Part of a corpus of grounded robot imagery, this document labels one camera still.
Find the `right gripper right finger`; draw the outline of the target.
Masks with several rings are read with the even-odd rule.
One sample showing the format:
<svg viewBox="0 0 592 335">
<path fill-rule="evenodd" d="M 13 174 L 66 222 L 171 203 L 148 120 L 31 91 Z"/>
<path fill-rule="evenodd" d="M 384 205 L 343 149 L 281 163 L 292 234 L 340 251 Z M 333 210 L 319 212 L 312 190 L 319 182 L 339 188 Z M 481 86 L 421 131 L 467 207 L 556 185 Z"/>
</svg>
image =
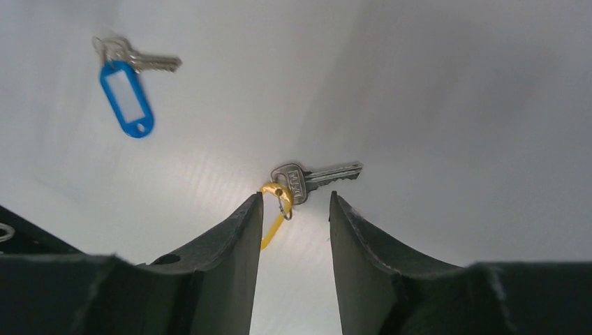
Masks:
<svg viewBox="0 0 592 335">
<path fill-rule="evenodd" d="M 476 262 L 425 255 L 337 193 L 330 243 L 344 334 L 590 334 L 590 262 Z"/>
</svg>

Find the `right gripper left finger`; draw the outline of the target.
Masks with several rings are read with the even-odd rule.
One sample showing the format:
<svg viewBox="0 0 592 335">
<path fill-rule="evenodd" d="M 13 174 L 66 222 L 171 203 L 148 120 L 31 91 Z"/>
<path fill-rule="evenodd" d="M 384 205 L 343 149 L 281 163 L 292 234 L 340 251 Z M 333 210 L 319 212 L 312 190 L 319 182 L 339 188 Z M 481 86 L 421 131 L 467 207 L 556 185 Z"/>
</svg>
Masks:
<svg viewBox="0 0 592 335">
<path fill-rule="evenodd" d="M 2 334 L 248 334 L 263 199 L 151 264 L 90 255 L 1 209 Z"/>
</svg>

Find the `silver key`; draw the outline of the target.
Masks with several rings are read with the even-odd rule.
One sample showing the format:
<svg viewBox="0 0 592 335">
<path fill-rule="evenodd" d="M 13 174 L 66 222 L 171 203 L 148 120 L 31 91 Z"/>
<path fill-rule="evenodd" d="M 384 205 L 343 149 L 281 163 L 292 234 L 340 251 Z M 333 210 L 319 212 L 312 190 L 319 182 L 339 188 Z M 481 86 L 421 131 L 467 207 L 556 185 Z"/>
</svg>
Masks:
<svg viewBox="0 0 592 335">
<path fill-rule="evenodd" d="M 297 162 L 280 165 L 270 173 L 271 180 L 285 186 L 292 194 L 293 205 L 304 204 L 311 192 L 341 179 L 355 180 L 363 169 L 360 162 L 344 163 L 316 170 L 306 170 Z"/>
<path fill-rule="evenodd" d="M 133 48 L 127 38 L 122 36 L 109 38 L 94 36 L 91 44 L 103 63 L 123 61 L 130 65 L 136 73 L 146 70 L 164 70 L 174 73 L 182 65 L 182 60 L 177 56 L 141 53 Z"/>
</svg>

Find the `blue key tag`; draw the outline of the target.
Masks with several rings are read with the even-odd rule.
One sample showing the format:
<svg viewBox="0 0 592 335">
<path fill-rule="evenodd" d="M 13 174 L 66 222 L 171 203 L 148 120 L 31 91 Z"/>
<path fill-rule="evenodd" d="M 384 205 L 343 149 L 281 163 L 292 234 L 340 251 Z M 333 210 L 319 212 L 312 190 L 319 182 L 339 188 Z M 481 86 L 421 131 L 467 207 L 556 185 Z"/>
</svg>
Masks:
<svg viewBox="0 0 592 335">
<path fill-rule="evenodd" d="M 130 137 L 148 136 L 154 128 L 154 115 L 139 75 L 125 61 L 106 61 L 99 81 L 120 128 Z"/>
</svg>

